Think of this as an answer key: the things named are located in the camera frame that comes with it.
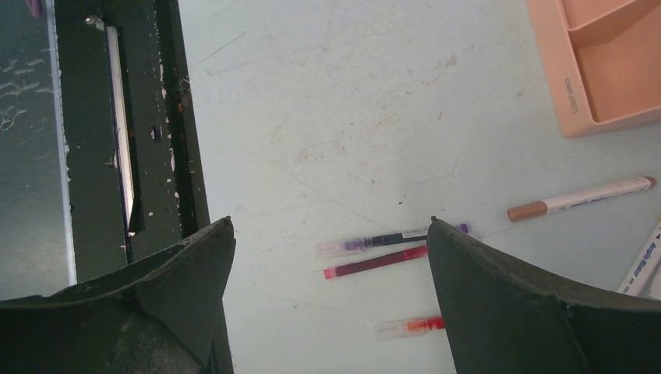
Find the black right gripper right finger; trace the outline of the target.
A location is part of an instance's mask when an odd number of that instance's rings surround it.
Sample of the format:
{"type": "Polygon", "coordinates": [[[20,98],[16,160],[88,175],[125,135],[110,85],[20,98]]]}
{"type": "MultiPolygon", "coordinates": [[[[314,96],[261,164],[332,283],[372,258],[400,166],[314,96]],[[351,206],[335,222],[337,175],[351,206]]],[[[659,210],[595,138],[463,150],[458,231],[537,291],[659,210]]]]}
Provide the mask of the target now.
{"type": "Polygon", "coordinates": [[[561,277],[438,218],[426,245],[457,372],[659,372],[658,301],[561,277]]]}

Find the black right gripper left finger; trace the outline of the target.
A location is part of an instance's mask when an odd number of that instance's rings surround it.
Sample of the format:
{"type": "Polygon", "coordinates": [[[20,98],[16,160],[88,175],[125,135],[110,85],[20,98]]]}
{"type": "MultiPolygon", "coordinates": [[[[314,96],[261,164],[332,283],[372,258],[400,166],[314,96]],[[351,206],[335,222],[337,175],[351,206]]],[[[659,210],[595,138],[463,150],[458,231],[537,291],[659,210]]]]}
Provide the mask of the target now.
{"type": "Polygon", "coordinates": [[[221,218],[51,296],[1,303],[4,373],[231,373],[222,298],[235,232],[221,218]]]}

